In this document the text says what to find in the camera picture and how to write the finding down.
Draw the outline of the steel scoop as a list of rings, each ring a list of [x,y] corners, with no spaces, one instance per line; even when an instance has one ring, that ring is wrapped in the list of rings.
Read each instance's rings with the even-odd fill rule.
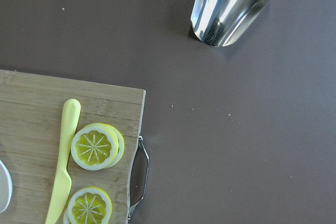
[[[234,44],[270,0],[195,0],[191,24],[195,36],[213,47]]]

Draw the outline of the white ceramic spoon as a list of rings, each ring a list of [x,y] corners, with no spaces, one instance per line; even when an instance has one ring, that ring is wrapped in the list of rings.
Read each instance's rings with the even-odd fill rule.
[[[1,213],[9,206],[13,191],[12,178],[10,173],[1,161]]]

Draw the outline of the bamboo cutting board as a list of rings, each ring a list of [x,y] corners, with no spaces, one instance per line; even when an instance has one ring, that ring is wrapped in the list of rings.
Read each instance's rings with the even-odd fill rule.
[[[65,192],[101,188],[112,201],[110,223],[128,223],[145,95],[142,89],[2,70],[1,161],[13,192],[1,223],[45,223],[57,167],[66,170]],[[121,159],[96,171],[71,155],[74,135],[92,123],[109,124],[124,138]]]

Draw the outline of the upper lemon slice stack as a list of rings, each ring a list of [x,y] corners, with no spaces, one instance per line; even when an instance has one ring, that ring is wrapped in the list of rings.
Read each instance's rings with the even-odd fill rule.
[[[114,126],[104,123],[86,125],[71,141],[73,160],[86,170],[101,170],[116,165],[124,150],[123,135]]]

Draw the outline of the yellow plastic knife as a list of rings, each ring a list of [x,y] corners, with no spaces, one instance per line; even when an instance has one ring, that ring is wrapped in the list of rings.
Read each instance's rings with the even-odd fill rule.
[[[56,223],[59,219],[71,190],[71,177],[67,165],[81,111],[81,104],[76,99],[64,103],[61,117],[60,140],[57,167],[45,223]]]

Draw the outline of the lower lemon slice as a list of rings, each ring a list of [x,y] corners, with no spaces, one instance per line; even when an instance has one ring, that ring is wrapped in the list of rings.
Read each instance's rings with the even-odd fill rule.
[[[112,201],[104,190],[85,187],[69,200],[63,223],[109,223],[112,210]]]

